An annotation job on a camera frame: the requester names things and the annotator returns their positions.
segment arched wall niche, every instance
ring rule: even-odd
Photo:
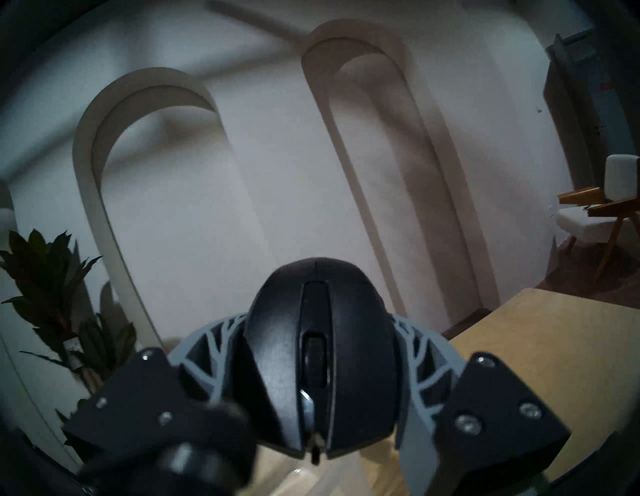
[[[302,65],[395,311],[442,331],[495,306],[460,161],[402,40],[370,22],[327,22],[309,36]],[[464,222],[460,212],[470,212]]]
[[[118,137],[140,118],[174,106],[216,111],[205,86],[189,74],[164,67],[137,70],[117,79],[94,98],[74,136],[73,162],[84,209],[111,284],[124,312],[136,326],[142,346],[160,346],[161,339],[127,269],[100,185]]]

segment white wall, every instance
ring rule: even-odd
[[[533,187],[526,187],[526,202],[535,218],[545,215],[550,221],[539,223],[537,236],[551,249],[560,245],[567,233],[555,226],[558,210],[557,197],[573,189],[562,144],[543,97],[549,60],[536,43],[536,37],[527,22],[508,0],[464,0],[467,13],[473,19],[477,32],[488,46],[500,74],[507,83],[505,98],[514,105],[524,146],[530,161],[522,161],[519,176],[527,178]],[[555,253],[547,252],[549,260],[540,258],[534,273],[556,266]]]
[[[540,44],[554,44],[556,34],[567,38],[593,27],[593,22],[574,0],[516,0]]]
[[[102,195],[161,338],[246,312],[274,268],[212,111],[174,107],[130,126],[109,155]]]
[[[68,230],[83,258],[99,254],[74,177],[74,128],[94,96],[118,77],[139,68],[172,67],[203,81],[226,139],[215,117],[204,110],[171,110],[172,119],[184,117],[186,132],[180,134],[185,128],[179,125],[179,139],[171,138],[170,150],[156,154],[153,130],[160,114],[154,114],[116,144],[103,185],[125,261],[162,337],[184,335],[214,313],[238,311],[271,269],[309,256],[358,264],[392,308],[301,66],[301,46],[313,29],[333,19],[362,19],[399,36],[411,56],[404,76],[449,187],[481,304],[495,308],[545,276],[553,251],[548,207],[568,175],[543,106],[545,54],[525,23],[502,6],[494,15],[477,5],[465,10],[455,0],[326,0],[313,8],[293,0],[232,4],[271,20],[251,26],[216,12],[221,7],[215,2],[112,0],[54,37],[32,59],[0,112],[0,172],[9,180],[23,235],[35,227],[50,239]],[[230,11],[228,4],[225,9],[251,20]],[[216,132],[205,139],[199,135],[204,129]],[[141,136],[137,143],[136,136]],[[133,145],[144,148],[145,155],[136,157]],[[217,188],[223,184],[235,193],[221,193]],[[213,197],[202,198],[209,190],[230,203],[225,208],[231,217],[221,215]],[[233,218],[229,240],[253,240],[255,246],[241,252],[238,244],[224,245],[207,271],[196,273],[188,256],[201,264],[203,243],[219,246],[213,231],[202,229],[209,218],[219,228],[228,228]],[[196,241],[197,251],[186,253],[180,237]],[[413,256],[422,256],[420,243],[410,250]],[[180,260],[171,263],[172,255]],[[398,258],[405,266],[395,270],[408,284],[405,256],[409,253]],[[219,287],[212,280],[237,271],[243,276],[234,279],[233,293],[198,299],[198,291]],[[86,280],[94,310],[107,281],[98,263]],[[176,298],[170,294],[174,288],[180,291]],[[194,298],[191,311],[188,300]],[[410,317],[429,315],[433,299],[424,301],[408,307]],[[442,317],[436,320],[444,325]],[[21,336],[30,341],[14,349],[39,350],[31,333]],[[16,360],[25,363],[24,356]],[[70,378],[53,374],[36,383],[40,373],[21,366],[25,377],[33,377],[29,388],[43,397],[47,388],[60,395],[60,406],[43,406],[43,415],[56,407],[70,411],[84,394]],[[53,417],[47,422],[57,425]]]
[[[376,257],[388,264],[395,310],[448,329],[481,303],[447,184],[400,69],[375,47],[345,38],[313,46],[303,68],[352,175]]]

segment potted plant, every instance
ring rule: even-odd
[[[11,252],[0,250],[0,268],[14,280],[20,296],[11,303],[16,313],[31,323],[34,332],[59,357],[35,355],[78,373],[89,392],[94,393],[134,353],[136,330],[133,324],[114,332],[100,314],[78,326],[71,322],[74,295],[93,265],[101,258],[86,259],[74,267],[68,244],[71,235],[60,234],[46,243],[37,230],[29,239],[9,233]],[[95,374],[86,373],[83,368]]]

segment label tag on plant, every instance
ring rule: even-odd
[[[67,358],[69,359],[69,367],[71,370],[78,370],[82,367],[82,362],[78,360],[78,358],[71,353],[72,351],[82,351],[82,346],[80,345],[80,340],[77,337],[67,339],[64,341],[63,346],[65,347],[65,351],[67,352]]]

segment mouse button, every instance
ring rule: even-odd
[[[327,384],[326,338],[323,335],[307,333],[302,344],[303,388],[325,388]]]
[[[316,259],[304,259],[292,262],[276,269],[266,280],[264,286],[276,282],[281,284],[302,284],[316,277]]]
[[[392,432],[397,367],[390,319],[372,285],[332,286],[331,304],[335,395],[326,452],[334,457]]]
[[[348,281],[370,283],[364,272],[355,265],[336,259],[318,259],[316,275],[322,281]]]
[[[273,411],[273,424],[278,426],[275,431],[259,434],[267,443],[297,453],[304,451],[296,395],[300,292],[300,285],[281,281],[263,287],[249,311],[243,333],[255,381]],[[256,415],[261,414],[258,407],[256,404],[254,408]]]
[[[300,308],[300,339],[307,332],[331,336],[331,305],[325,282],[311,281],[304,285]]]

